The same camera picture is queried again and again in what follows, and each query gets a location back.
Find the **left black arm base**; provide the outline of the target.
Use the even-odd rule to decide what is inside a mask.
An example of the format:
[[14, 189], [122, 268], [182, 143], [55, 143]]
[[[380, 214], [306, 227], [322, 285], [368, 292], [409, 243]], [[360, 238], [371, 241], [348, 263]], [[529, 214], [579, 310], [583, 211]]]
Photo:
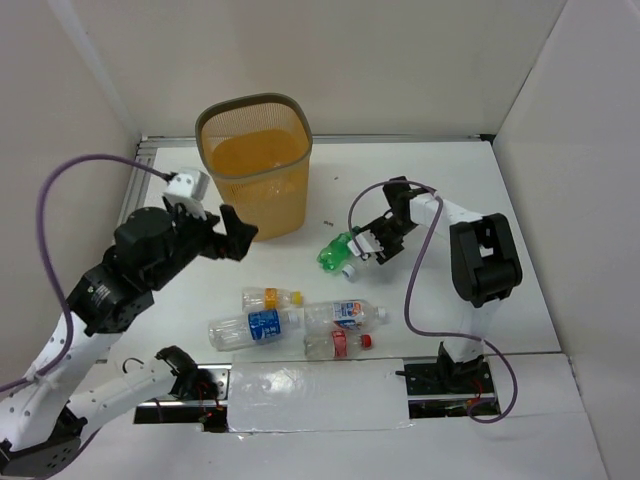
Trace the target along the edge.
[[208, 433], [228, 431], [230, 364], [201, 364], [200, 381], [179, 397], [170, 394], [139, 404], [135, 425], [188, 425]]

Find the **clear bottle white cap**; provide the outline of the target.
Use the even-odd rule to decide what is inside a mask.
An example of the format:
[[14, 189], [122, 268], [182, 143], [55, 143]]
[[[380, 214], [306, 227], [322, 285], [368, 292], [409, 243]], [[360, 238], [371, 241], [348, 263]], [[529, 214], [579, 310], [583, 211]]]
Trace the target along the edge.
[[376, 261], [371, 257], [368, 257], [367, 259], [353, 257], [344, 263], [340, 272], [345, 280], [350, 283], [356, 283], [369, 278], [372, 275], [375, 266]]

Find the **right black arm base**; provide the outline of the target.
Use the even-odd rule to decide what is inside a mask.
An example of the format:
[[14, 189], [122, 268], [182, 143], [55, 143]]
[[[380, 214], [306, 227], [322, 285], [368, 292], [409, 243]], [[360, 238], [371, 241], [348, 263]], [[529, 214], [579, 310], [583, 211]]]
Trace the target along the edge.
[[405, 382], [409, 418], [465, 417], [470, 406], [478, 417], [501, 413], [490, 366], [484, 362], [477, 373], [445, 381], [435, 362], [405, 363], [395, 375]]

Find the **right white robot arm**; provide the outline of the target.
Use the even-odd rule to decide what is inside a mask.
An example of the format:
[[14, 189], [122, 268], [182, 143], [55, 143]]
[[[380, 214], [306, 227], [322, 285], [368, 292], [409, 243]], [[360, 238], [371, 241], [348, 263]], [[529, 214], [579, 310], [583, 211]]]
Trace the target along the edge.
[[418, 270], [434, 236], [448, 242], [451, 282], [465, 304], [457, 330], [421, 331], [424, 337], [440, 338], [436, 381], [448, 392], [460, 391], [478, 375], [484, 362], [489, 325], [496, 311], [523, 279], [521, 262], [511, 225], [502, 213], [481, 214], [440, 196], [432, 187], [395, 177], [367, 187], [380, 187], [388, 210], [368, 224], [353, 222], [356, 205], [349, 207], [347, 225], [352, 253], [365, 260], [374, 257], [383, 265], [404, 249], [405, 237], [419, 226], [427, 234], [410, 274], [404, 315], [409, 315]]

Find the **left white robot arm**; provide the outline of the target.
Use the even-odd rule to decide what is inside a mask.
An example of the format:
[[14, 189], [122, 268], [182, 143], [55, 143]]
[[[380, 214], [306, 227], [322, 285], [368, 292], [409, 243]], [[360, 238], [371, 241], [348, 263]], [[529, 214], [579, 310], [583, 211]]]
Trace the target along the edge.
[[37, 357], [32, 383], [1, 403], [1, 474], [38, 478], [67, 467], [108, 422], [154, 398], [214, 399], [218, 386], [182, 349], [169, 346], [119, 378], [81, 392], [92, 366], [153, 303], [155, 292], [199, 256], [242, 260], [258, 229], [222, 205], [197, 218], [185, 206], [134, 211], [115, 243], [66, 299]]

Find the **blue label plastic bottle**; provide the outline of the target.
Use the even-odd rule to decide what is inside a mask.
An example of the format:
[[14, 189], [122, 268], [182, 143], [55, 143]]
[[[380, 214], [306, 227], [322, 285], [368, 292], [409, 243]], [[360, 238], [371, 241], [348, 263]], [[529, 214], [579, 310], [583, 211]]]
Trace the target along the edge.
[[243, 313], [209, 324], [210, 344], [229, 352], [277, 342], [301, 326], [297, 310], [262, 310]]

